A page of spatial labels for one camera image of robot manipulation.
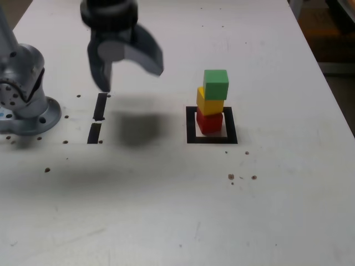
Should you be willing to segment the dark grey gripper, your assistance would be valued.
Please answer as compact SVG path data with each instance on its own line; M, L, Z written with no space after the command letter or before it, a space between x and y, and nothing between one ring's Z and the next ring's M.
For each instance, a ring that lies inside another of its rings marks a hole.
M130 60L156 76L164 71L160 46L139 24L123 30L91 28L87 52L92 78L102 92L111 91L113 62Z

